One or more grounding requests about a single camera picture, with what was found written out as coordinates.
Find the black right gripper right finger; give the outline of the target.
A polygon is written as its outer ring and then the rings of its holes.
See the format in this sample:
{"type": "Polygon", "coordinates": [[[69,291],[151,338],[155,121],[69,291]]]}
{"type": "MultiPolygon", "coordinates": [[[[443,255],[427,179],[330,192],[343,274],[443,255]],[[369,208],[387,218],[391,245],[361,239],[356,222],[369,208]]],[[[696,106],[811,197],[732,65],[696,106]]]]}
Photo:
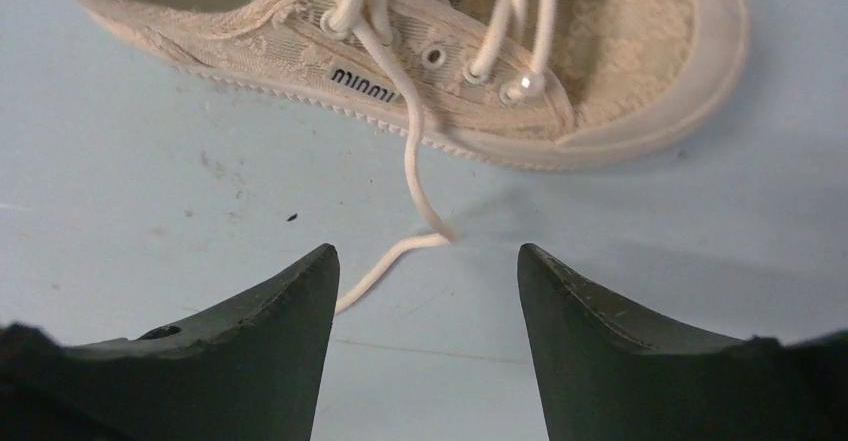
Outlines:
{"type": "Polygon", "coordinates": [[[843,440],[847,334],[736,339],[653,311],[527,243],[520,303],[552,440],[843,440]]]}

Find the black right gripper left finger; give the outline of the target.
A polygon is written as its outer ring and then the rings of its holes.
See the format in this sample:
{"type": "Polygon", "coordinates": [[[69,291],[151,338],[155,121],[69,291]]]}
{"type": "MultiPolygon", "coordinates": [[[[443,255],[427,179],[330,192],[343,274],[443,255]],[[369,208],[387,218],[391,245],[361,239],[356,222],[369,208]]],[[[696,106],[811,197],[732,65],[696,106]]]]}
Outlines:
{"type": "Polygon", "coordinates": [[[307,440],[339,285],[323,244],[137,339],[65,346],[1,331],[5,440],[307,440]]]}

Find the beige sneaker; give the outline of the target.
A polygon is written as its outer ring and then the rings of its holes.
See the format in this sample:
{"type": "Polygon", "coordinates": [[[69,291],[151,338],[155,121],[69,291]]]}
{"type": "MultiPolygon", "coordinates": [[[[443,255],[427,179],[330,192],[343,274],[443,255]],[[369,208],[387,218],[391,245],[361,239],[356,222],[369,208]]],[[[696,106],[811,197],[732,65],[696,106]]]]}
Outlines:
{"type": "Polygon", "coordinates": [[[547,171],[651,153],[726,100],[750,38],[747,0],[75,1],[175,67],[405,137],[430,233],[391,247],[338,310],[403,253],[455,239],[421,185],[421,145],[547,171]]]}

